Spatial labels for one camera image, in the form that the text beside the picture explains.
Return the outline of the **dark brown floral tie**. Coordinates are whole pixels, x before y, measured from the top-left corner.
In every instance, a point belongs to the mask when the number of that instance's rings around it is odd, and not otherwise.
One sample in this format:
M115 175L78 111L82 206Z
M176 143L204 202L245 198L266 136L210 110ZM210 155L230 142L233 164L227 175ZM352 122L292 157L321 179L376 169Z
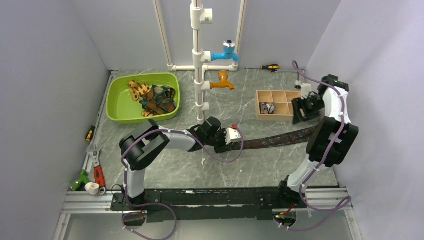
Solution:
M289 145L296 145L301 143L308 142L315 131L317 130L318 126L311 126L304 129L279 134L275 136L270 137L264 137L264 138L258 138L258 139L251 139L251 140L244 140L243 141L243 147L242 142L235 142L232 143L230 146L226 147L222 150L222 153L224 152L230 152L230 151L238 151L238 150L257 150L257 149L268 149L268 148L276 148L276 147L283 147L283 146L289 146Z

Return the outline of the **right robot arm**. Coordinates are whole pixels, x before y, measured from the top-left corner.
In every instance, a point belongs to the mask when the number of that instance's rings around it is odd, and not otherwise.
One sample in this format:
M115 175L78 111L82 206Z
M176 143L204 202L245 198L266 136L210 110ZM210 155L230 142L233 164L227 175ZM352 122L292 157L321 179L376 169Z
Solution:
M349 85L335 75L322 78L317 91L301 91L301 96L291 101L293 124L313 120L324 110L318 126L306 146L306 159L295 172L288 175L278 186L276 203L287 208L303 201L309 181L322 170L340 165L359 134L352 124L347 98Z

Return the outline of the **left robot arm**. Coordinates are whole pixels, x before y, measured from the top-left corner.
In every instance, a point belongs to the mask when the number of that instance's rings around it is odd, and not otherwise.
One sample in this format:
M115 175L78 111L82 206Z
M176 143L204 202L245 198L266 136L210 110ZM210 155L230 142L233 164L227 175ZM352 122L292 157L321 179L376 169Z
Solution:
M174 130L150 119L125 136L120 142L121 162L125 167L124 204L131 210L145 202L145 174L163 150L196 152L211 146L216 153L228 150L242 136L237 128L223 128L215 117L186 130Z

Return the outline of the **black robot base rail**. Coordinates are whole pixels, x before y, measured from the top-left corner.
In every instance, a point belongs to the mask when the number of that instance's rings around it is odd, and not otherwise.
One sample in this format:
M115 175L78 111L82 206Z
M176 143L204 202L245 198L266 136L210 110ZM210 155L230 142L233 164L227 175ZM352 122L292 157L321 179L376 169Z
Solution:
M146 189L141 200L127 203L123 193L112 195L114 212L146 213L148 223L178 220L272 220L287 209L304 209L298 194L281 187Z

